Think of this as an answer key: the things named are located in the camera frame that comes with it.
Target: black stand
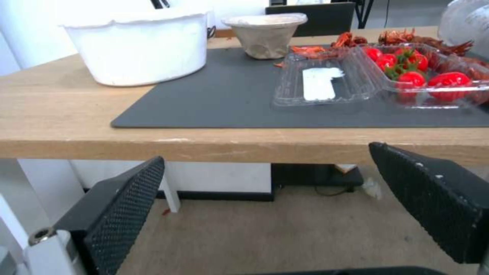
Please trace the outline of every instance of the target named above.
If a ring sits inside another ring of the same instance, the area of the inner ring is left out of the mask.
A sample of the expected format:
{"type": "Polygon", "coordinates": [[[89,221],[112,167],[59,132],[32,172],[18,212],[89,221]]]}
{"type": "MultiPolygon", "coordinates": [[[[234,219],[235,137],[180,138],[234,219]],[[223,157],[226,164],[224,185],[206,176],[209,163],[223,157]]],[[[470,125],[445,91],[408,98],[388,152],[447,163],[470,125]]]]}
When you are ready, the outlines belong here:
{"type": "Polygon", "coordinates": [[[356,18],[358,19],[358,28],[365,29],[367,24],[368,16],[370,15],[370,10],[372,10],[372,5],[374,0],[356,0],[355,12],[356,18]]]}
{"type": "Polygon", "coordinates": [[[358,167],[343,174],[334,164],[281,164],[272,163],[272,186],[312,185],[343,186],[353,192],[363,184],[358,167]]]}

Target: plastic clamshell container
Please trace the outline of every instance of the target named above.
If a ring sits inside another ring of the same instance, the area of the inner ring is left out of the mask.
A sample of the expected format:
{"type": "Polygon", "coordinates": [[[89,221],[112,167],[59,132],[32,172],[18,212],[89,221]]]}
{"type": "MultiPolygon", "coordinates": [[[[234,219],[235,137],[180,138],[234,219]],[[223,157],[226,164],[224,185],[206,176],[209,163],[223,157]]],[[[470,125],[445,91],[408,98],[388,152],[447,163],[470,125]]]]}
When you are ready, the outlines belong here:
{"type": "Polygon", "coordinates": [[[232,27],[244,51],[256,59],[277,59],[288,52],[297,26],[307,22],[303,13],[238,16],[222,23],[232,27]]]}
{"type": "Polygon", "coordinates": [[[62,24],[93,78],[110,86],[137,86],[191,74],[205,65],[207,10],[73,17],[62,24]]]}
{"type": "Polygon", "coordinates": [[[273,104],[279,107],[307,106],[334,103],[349,103],[367,100],[376,93],[376,86],[359,58],[365,56],[360,51],[349,48],[332,49],[319,59],[307,59],[295,53],[288,54],[283,63],[273,104]],[[306,100],[304,98],[303,71],[311,68],[338,68],[343,77],[331,80],[334,98],[326,100],[306,100]]]}
{"type": "Polygon", "coordinates": [[[410,47],[417,50],[428,59],[428,70],[425,72],[428,78],[426,82],[430,78],[445,72],[461,72],[472,79],[469,85],[463,87],[423,86],[410,88],[409,84],[389,79],[375,62],[363,52],[363,46],[354,49],[358,56],[362,56],[358,61],[366,64],[373,82],[380,90],[385,91],[384,95],[387,98],[405,107],[448,109],[466,106],[467,103],[479,105],[489,100],[489,69],[479,64],[467,63],[455,55],[443,55],[436,48],[425,44],[406,43],[396,46],[368,45],[368,47],[379,49],[382,53],[394,53],[403,47],[410,47]]]}

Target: white bowl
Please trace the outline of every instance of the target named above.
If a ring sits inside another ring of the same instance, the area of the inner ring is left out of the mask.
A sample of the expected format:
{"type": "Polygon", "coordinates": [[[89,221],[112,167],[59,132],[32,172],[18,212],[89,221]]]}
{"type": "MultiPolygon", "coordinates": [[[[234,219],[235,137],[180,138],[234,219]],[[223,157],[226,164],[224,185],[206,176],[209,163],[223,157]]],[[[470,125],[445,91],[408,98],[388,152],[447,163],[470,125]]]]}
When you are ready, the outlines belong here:
{"type": "Polygon", "coordinates": [[[288,52],[297,26],[307,22],[303,13],[239,16],[223,19],[232,27],[244,51],[257,59],[277,59],[288,52]]]}
{"type": "Polygon", "coordinates": [[[62,26],[97,82],[136,86],[182,77],[205,65],[206,13],[168,8],[71,18],[62,26]]]}

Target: tomato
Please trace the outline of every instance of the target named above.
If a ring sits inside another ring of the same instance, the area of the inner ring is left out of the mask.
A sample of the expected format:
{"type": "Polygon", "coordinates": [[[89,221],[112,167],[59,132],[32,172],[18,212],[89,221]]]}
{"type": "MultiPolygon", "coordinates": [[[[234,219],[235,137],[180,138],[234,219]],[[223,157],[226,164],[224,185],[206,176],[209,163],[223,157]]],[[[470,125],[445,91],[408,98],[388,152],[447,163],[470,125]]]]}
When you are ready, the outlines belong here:
{"type": "Polygon", "coordinates": [[[420,71],[426,71],[428,69],[428,59],[422,54],[416,53],[409,57],[407,62],[404,64],[404,69],[407,69],[409,64],[416,64],[416,69],[420,71]]]}
{"type": "Polygon", "coordinates": [[[415,87],[422,87],[425,85],[426,81],[424,76],[416,71],[408,71],[399,76],[397,87],[400,90],[400,99],[414,99],[418,93],[407,92],[405,89],[412,89],[415,87]]]}
{"type": "MultiPolygon", "coordinates": [[[[395,52],[394,52],[394,55],[402,55],[402,54],[405,54],[406,52],[409,52],[409,51],[412,51],[413,48],[411,47],[402,47],[402,48],[398,48],[395,52]]],[[[420,52],[418,52],[416,49],[414,49],[414,54],[421,54],[420,52]]]]}
{"type": "MultiPolygon", "coordinates": [[[[439,74],[428,81],[429,87],[464,87],[470,85],[472,80],[461,72],[446,72],[439,74]]],[[[464,98],[468,95],[468,91],[454,92],[430,92],[432,97],[440,101],[454,101],[464,98]]]]}
{"type": "Polygon", "coordinates": [[[370,57],[370,59],[372,59],[374,62],[377,61],[377,59],[382,56],[382,52],[377,49],[377,48],[370,48],[370,47],[364,47],[363,48],[363,51],[365,52],[365,54],[368,55],[368,57],[370,57]]]}
{"type": "Polygon", "coordinates": [[[380,57],[380,59],[387,59],[394,65],[397,63],[397,57],[392,53],[386,53],[380,57]]]}
{"type": "Polygon", "coordinates": [[[385,71],[385,68],[393,68],[396,65],[396,62],[397,58],[395,57],[395,55],[388,53],[381,55],[377,59],[376,64],[382,71],[385,71]]]}

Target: carpet floor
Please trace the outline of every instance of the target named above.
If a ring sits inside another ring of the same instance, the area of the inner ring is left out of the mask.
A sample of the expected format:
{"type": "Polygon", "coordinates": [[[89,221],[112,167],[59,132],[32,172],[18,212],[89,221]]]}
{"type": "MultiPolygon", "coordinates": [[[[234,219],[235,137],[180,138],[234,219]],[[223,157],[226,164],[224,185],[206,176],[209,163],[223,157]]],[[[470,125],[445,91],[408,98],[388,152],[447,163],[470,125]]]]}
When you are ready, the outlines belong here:
{"type": "Polygon", "coordinates": [[[324,197],[312,187],[286,186],[276,192],[275,202],[186,200],[178,214],[167,215],[162,214],[166,201],[156,200],[118,274],[253,274],[384,266],[476,274],[476,265],[457,264],[440,250],[378,174],[374,177],[382,190],[380,200],[361,190],[324,197]]]}

